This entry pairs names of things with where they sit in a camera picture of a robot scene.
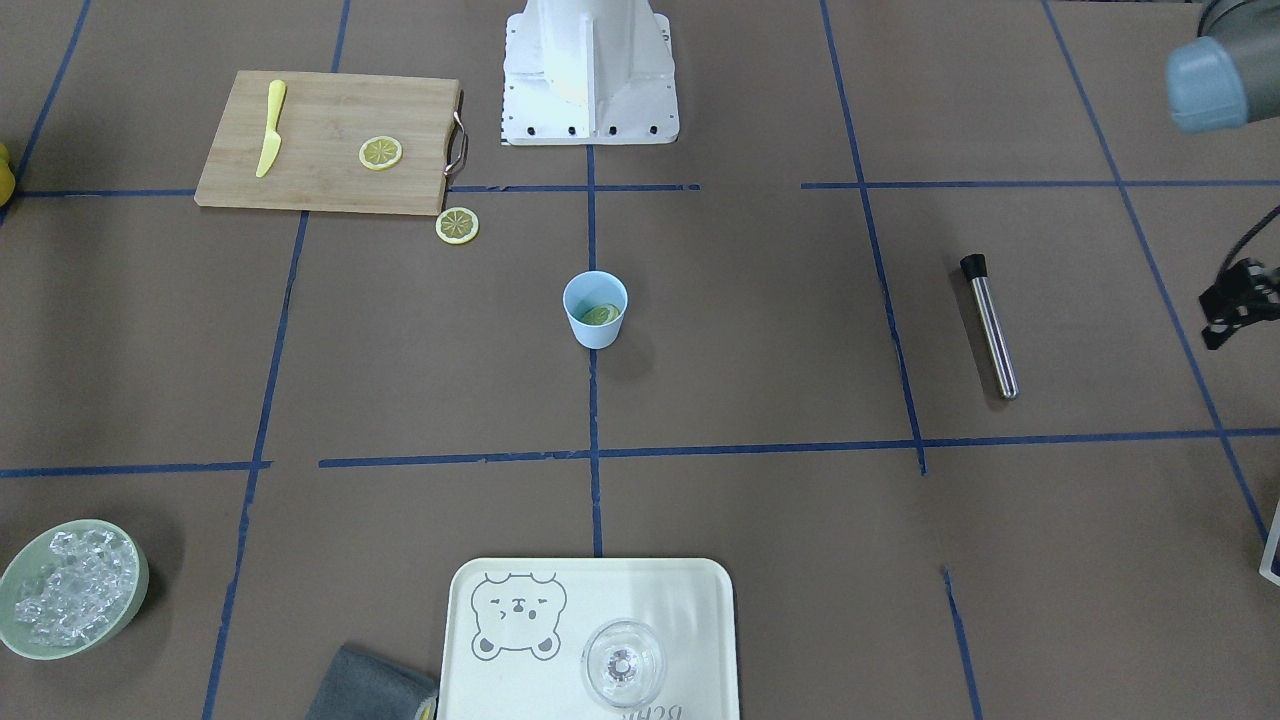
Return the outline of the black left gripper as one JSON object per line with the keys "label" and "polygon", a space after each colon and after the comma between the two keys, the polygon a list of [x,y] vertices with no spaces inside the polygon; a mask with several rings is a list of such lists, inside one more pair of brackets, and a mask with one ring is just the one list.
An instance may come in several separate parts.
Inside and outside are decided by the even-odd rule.
{"label": "black left gripper", "polygon": [[1199,296],[1199,306],[1204,346],[1219,350],[1242,325],[1279,319],[1277,270],[1245,258],[1219,274]]}

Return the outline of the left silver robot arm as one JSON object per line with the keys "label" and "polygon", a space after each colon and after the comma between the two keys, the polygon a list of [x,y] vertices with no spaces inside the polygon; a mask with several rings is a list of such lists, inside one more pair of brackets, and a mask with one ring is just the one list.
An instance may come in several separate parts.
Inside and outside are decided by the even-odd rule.
{"label": "left silver robot arm", "polygon": [[[1207,3],[1196,40],[1170,54],[1165,81],[1170,117],[1187,135],[1277,118],[1279,4]],[[1248,325],[1277,320],[1277,270],[1242,254],[1277,214],[1268,210],[1230,247],[1199,295],[1207,350],[1221,348]]]}

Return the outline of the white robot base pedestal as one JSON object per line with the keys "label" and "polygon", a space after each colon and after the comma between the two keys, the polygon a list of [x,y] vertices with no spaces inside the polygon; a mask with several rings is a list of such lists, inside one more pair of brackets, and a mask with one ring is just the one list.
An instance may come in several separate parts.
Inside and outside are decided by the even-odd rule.
{"label": "white robot base pedestal", "polygon": [[677,141],[671,23],[650,3],[529,1],[504,41],[502,143]]}

